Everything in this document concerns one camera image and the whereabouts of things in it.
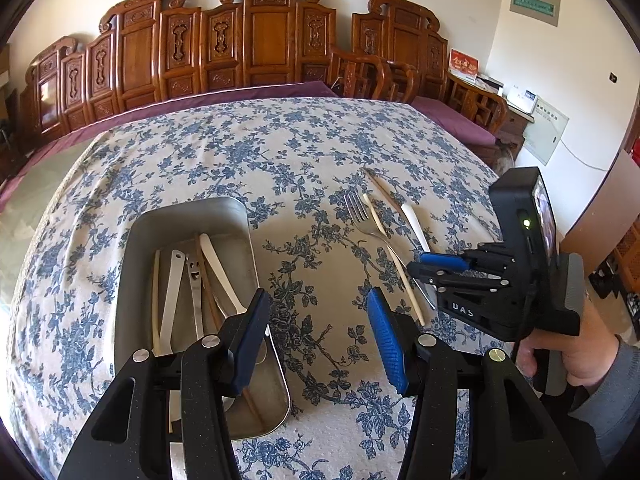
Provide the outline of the person's right hand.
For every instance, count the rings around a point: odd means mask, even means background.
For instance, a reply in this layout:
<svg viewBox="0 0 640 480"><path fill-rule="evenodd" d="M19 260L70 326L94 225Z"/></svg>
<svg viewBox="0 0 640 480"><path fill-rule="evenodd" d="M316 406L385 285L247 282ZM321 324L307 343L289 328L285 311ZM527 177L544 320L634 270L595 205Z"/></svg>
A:
<svg viewBox="0 0 640 480"><path fill-rule="evenodd" d="M538 367L535 350L560 352L566 381L571 386L585 387L594 393L611 369L619 348L620 341L606 327L590 299L586 298L578 336L534 330L521 342L516 365L526 377L533 377Z"/></svg>

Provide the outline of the forearm in grey sleeve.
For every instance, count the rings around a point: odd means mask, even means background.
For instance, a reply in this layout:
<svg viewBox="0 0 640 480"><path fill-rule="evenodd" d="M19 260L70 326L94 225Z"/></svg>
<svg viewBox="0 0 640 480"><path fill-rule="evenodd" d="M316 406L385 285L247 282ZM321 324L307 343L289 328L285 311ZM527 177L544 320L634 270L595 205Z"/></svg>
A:
<svg viewBox="0 0 640 480"><path fill-rule="evenodd" d="M603 382L570 416L594 430L605 466L630 458L639 444L639 349L620 341Z"/></svg>

